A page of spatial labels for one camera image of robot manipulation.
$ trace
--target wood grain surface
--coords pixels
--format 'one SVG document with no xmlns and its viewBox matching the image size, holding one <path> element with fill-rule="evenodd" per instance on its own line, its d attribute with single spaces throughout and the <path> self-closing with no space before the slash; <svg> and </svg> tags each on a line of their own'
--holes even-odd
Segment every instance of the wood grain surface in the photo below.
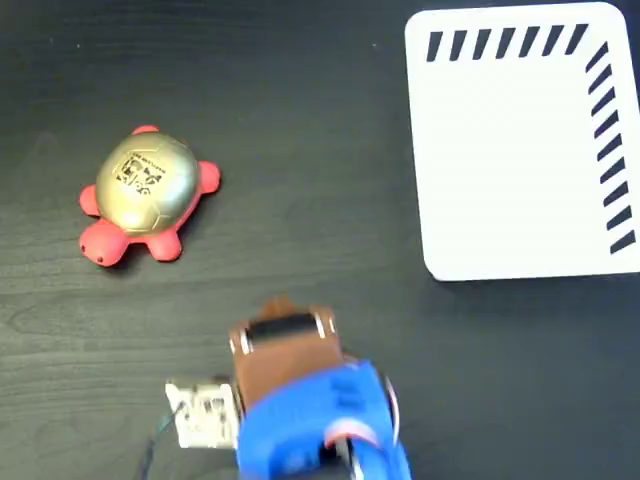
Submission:
<svg viewBox="0 0 640 480">
<path fill-rule="evenodd" d="M 638 278 L 441 285 L 422 262 L 404 24 L 488 4 L 2 2 L 0 478 L 133 479 L 164 380 L 229 372 L 227 329 L 286 292 L 393 379 L 415 479 L 636 480 Z M 224 185 L 179 261 L 100 269 L 77 197 L 142 123 Z M 235 478 L 173 431 L 151 472 Z"/>
</svg>

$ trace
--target black wire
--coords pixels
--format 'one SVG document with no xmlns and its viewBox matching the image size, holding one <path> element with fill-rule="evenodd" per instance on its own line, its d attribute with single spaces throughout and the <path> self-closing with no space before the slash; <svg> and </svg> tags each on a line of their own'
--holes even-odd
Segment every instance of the black wire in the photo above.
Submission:
<svg viewBox="0 0 640 480">
<path fill-rule="evenodd" d="M 151 440 L 149 440 L 147 448 L 144 452 L 144 457 L 142 458 L 142 462 L 140 464 L 140 471 L 139 475 L 137 476 L 139 480 L 148 480 L 149 472 L 151 471 L 151 464 L 153 463 L 153 456 L 155 454 L 156 443 L 158 442 L 160 436 L 164 432 L 166 432 L 167 429 L 173 424 L 176 416 L 185 406 L 185 402 L 180 403 L 180 405 L 178 405 L 178 408 L 176 408 L 169 417 L 165 417 L 163 421 L 158 424 L 158 427 L 156 427 L 155 434 L 153 435 Z"/>
</svg>

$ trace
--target blue plastic part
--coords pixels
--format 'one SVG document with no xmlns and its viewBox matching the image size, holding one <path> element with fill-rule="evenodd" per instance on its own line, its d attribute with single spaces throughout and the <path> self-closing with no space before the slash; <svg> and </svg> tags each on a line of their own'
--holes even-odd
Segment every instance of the blue plastic part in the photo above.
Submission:
<svg viewBox="0 0 640 480">
<path fill-rule="evenodd" d="M 368 361 L 303 378 L 254 405 L 238 435 L 241 477 L 270 480 L 317 469 L 327 428 L 342 419 L 377 436 L 378 447 L 352 440 L 365 480 L 411 480 L 404 449 L 393 442 L 384 387 Z"/>
</svg>

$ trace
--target turtle leg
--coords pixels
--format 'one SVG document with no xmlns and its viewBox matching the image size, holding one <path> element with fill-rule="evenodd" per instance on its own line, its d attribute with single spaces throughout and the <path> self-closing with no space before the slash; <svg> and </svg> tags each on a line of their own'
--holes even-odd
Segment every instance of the turtle leg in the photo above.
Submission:
<svg viewBox="0 0 640 480">
<path fill-rule="evenodd" d="M 182 253 L 182 244 L 175 229 L 170 229 L 147 238 L 151 256 L 159 262 L 171 262 Z"/>
<path fill-rule="evenodd" d="M 215 163 L 199 162 L 202 193 L 213 193 L 220 186 L 220 169 Z"/>
<path fill-rule="evenodd" d="M 139 133 L 159 132 L 159 131 L 160 130 L 158 129 L 158 127 L 154 125 L 141 125 L 138 128 L 136 128 L 133 132 L 131 132 L 131 135 L 138 135 Z"/>
<path fill-rule="evenodd" d="M 80 193 L 80 208 L 87 215 L 92 217 L 100 216 L 100 210 L 98 210 L 98 201 L 96 200 L 96 186 L 89 185 L 82 193 Z"/>
</svg>

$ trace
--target brown leather strap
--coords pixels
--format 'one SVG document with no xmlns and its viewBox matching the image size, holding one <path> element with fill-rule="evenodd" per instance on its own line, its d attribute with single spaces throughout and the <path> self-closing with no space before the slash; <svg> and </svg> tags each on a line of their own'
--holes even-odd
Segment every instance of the brown leather strap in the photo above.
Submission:
<svg viewBox="0 0 640 480">
<path fill-rule="evenodd" d="M 292 314 L 311 314 L 317 328 L 252 343 L 252 325 L 283 321 Z M 240 322 L 230 331 L 236 381 L 245 410 L 265 395 L 316 372 L 345 363 L 333 312 L 326 307 L 296 307 L 285 296 L 267 302 L 262 316 Z"/>
</svg>

